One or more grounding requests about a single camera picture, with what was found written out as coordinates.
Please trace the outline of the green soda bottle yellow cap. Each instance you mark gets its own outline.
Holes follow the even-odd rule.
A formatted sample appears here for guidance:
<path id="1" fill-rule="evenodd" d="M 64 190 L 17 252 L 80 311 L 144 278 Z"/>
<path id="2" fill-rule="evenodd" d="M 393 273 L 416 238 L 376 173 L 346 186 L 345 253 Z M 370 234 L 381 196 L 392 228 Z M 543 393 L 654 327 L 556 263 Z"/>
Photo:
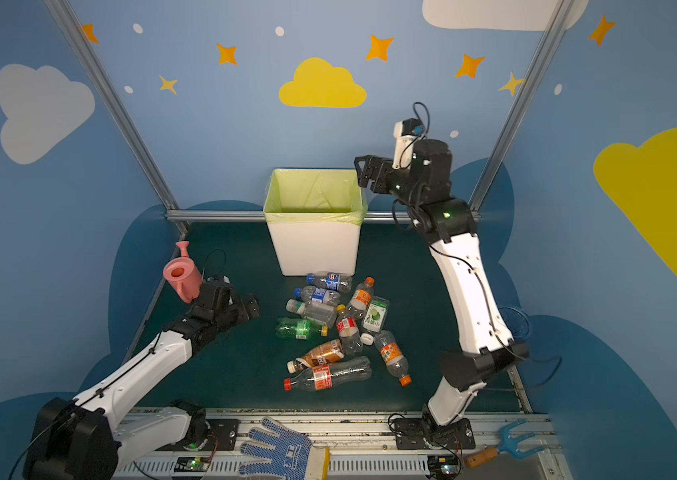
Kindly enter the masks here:
<path id="1" fill-rule="evenodd" d="M 304 318 L 280 318 L 276 323 L 276 336 L 284 339 L 308 340 L 328 336 L 328 326 Z"/>

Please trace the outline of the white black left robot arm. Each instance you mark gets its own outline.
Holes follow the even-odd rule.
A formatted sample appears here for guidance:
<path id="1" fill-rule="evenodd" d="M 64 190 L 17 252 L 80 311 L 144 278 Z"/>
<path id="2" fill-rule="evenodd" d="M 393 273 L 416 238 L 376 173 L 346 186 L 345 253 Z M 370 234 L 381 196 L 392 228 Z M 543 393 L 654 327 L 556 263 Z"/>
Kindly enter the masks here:
<path id="1" fill-rule="evenodd" d="M 260 316 L 258 298 L 240 295 L 228 278 L 202 282 L 190 310 L 164 326 L 144 350 L 71 400 L 40 410 L 32 441 L 16 460 L 26 479 L 110 479 L 116 470 L 166 446 L 200 447 L 206 410 L 178 402 L 136 423 L 130 410 L 216 336 Z"/>

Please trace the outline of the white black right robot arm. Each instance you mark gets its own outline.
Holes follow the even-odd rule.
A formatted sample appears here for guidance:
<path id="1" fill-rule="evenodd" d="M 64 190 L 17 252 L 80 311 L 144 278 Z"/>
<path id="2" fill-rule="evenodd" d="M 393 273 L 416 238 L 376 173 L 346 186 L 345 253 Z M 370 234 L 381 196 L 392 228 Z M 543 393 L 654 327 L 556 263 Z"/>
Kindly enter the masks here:
<path id="1" fill-rule="evenodd" d="M 439 360 L 442 380 L 423 413 L 431 426 L 461 420 L 488 380 L 527 360 L 527 345 L 506 326 L 485 270 L 476 223 L 467 202 L 451 193 L 452 155 L 440 140 L 418 140 L 400 160 L 355 158 L 357 183 L 388 194 L 405 207 L 444 279 L 455 313 L 460 348 Z"/>

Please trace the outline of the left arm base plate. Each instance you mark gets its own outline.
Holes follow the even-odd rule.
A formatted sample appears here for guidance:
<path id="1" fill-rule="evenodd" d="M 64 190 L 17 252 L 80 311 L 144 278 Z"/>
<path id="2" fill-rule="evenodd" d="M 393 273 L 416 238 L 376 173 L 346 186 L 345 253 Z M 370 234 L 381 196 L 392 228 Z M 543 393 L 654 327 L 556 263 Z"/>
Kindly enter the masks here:
<path id="1" fill-rule="evenodd" d="M 240 422 L 230 418 L 210 418 L 204 424 L 194 422 L 188 436 L 174 444 L 166 444 L 158 451 L 212 453 L 236 449 Z"/>

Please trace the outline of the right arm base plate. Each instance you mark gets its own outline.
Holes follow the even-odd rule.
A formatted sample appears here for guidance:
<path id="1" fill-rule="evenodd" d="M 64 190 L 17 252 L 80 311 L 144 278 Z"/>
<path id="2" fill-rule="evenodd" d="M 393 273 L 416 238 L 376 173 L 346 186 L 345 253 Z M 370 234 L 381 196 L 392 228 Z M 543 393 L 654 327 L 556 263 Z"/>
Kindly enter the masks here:
<path id="1" fill-rule="evenodd" d="M 398 450 L 472 450 L 474 433 L 467 419 L 439 426 L 421 418 L 395 416 L 387 422 Z"/>

